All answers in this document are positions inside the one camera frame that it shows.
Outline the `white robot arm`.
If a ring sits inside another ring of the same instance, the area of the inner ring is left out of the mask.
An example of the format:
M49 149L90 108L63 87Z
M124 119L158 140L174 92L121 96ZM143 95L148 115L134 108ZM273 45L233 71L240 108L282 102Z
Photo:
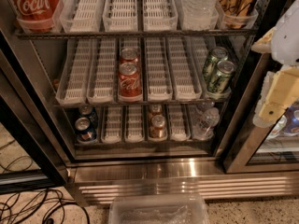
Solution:
M251 50L269 53L282 65L279 71L266 74L255 108L253 124L266 128L274 125L299 98L299 0L292 3Z

